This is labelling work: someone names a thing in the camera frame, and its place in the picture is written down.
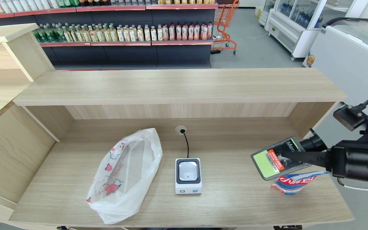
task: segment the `white plastic bag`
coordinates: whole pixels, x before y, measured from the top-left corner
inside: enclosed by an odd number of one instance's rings
[[[162,155],[155,128],[123,138],[106,154],[86,198],[105,224],[115,224],[139,211]]]

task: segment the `chest freezer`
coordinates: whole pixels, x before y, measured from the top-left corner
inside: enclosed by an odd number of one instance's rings
[[[368,99],[368,19],[338,18],[325,23],[305,61],[347,95],[346,103]]]

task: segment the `display fridge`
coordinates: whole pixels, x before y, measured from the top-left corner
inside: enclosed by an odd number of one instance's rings
[[[368,19],[333,19],[323,25],[303,62],[342,89],[346,103],[368,99]]]
[[[266,25],[268,20],[269,11],[275,7],[275,0],[266,0],[265,4],[263,5],[262,12],[260,13],[259,23],[263,26]]]
[[[357,18],[368,0],[277,0],[265,30],[291,53],[304,58],[324,22],[337,17]]]

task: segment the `orange shopping cart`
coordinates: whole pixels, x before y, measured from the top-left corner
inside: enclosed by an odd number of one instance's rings
[[[231,36],[225,30],[231,25],[232,19],[239,6],[239,0],[234,0],[232,4],[220,4],[218,2],[218,9],[215,10],[214,25],[217,26],[216,36],[212,49],[227,49],[234,50],[236,53],[237,44],[231,40]]]

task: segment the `gray floor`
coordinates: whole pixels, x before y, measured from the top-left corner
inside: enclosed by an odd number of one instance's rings
[[[213,68],[303,67],[302,59],[290,61],[290,53],[276,39],[264,36],[267,32],[257,22],[254,9],[239,9],[228,32],[238,43],[237,53],[234,55],[232,50],[224,50],[220,54],[211,55]],[[349,132],[331,115],[322,122],[316,132],[329,147],[340,140],[353,140],[359,137],[356,131]],[[335,179],[333,180],[355,216],[355,220],[346,223],[319,224],[306,229],[368,229],[368,192],[343,188]],[[353,186],[367,186],[356,181],[349,181],[349,183]],[[0,223],[0,230],[18,230],[18,228]]]

